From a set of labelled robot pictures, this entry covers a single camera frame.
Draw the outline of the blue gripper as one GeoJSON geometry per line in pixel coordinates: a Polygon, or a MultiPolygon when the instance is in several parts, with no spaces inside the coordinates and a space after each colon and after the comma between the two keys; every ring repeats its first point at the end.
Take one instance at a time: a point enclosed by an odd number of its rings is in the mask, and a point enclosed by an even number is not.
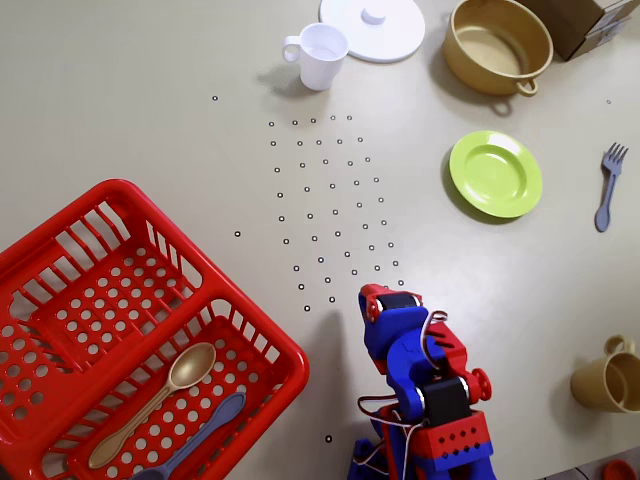
{"type": "Polygon", "coordinates": [[[426,405],[423,390],[434,372],[421,346],[422,327],[428,317],[422,297],[380,284],[366,284],[358,301],[370,358],[396,393],[402,418],[421,420],[426,405]],[[388,352],[384,326],[394,328],[388,352]]]}

